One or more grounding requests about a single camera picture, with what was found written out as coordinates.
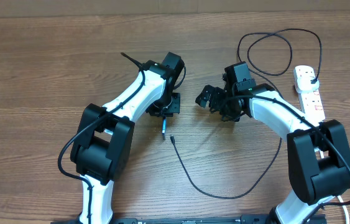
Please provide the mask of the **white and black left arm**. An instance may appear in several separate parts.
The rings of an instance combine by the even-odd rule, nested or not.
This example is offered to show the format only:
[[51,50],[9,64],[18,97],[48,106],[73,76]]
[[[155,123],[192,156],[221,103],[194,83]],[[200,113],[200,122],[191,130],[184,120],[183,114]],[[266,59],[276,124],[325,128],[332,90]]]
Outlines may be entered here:
[[83,184],[83,209],[75,223],[110,223],[113,185],[130,155],[134,126],[144,114],[166,119],[180,112],[175,92],[185,77],[181,56],[169,52],[160,63],[133,61],[136,79],[103,106],[89,104],[70,140],[70,160]]

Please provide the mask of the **Galaxy S24+ smartphone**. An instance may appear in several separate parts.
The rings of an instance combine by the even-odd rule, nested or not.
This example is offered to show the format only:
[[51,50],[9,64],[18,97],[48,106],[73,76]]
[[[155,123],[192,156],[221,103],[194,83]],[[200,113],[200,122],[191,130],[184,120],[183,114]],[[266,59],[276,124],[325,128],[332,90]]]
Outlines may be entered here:
[[166,117],[163,117],[163,123],[162,123],[162,137],[163,137],[163,140],[166,139],[166,137],[165,137],[166,123],[167,123]]

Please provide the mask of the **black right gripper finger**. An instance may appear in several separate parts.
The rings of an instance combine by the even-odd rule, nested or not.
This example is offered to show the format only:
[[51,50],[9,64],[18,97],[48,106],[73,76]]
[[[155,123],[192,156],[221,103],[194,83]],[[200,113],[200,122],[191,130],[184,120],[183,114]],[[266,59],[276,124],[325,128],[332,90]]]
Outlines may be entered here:
[[213,102],[214,93],[215,87],[206,85],[202,92],[196,97],[195,103],[202,108],[206,108],[207,106],[210,108]]
[[219,111],[221,109],[221,105],[223,104],[223,101],[224,101],[224,94],[213,93],[210,96],[210,103],[209,103],[210,113]]

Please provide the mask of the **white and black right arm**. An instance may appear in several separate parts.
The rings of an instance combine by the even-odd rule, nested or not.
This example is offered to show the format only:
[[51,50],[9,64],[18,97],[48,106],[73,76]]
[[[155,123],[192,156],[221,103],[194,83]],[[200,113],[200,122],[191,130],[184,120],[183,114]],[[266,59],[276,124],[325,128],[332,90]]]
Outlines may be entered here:
[[219,112],[223,121],[243,115],[266,124],[287,142],[288,197],[259,223],[322,223],[315,213],[335,206],[334,198],[350,189],[350,147],[336,120],[315,121],[287,103],[274,87],[258,85],[246,62],[224,69],[224,88],[206,85],[196,97],[201,107]]

